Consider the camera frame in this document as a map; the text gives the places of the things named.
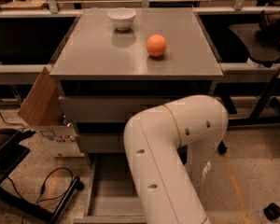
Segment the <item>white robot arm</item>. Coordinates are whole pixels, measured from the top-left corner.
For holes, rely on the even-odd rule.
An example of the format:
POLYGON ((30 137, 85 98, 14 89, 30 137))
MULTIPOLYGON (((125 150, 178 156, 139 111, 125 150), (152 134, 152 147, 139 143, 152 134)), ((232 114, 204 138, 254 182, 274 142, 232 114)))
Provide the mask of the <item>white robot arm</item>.
POLYGON ((147 224, 211 224, 193 185, 204 180, 228 120, 221 102, 206 95, 130 118, 123 142, 147 224))

